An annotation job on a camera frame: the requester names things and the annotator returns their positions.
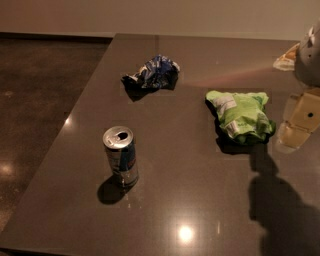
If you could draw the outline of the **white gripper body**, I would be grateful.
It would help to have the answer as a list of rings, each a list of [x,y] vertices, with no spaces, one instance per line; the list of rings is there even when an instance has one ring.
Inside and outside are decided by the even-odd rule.
[[[300,41],[296,52],[295,76],[307,86],[320,87],[320,20]]]

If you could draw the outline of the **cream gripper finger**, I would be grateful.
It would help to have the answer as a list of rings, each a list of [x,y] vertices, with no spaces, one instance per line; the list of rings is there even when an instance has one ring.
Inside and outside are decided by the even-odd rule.
[[[277,131],[277,149],[282,153],[298,150],[319,126],[320,88],[306,90],[300,95],[291,94]]]
[[[297,43],[288,49],[283,55],[278,57],[273,63],[273,67],[280,71],[294,71],[297,51],[300,44]]]

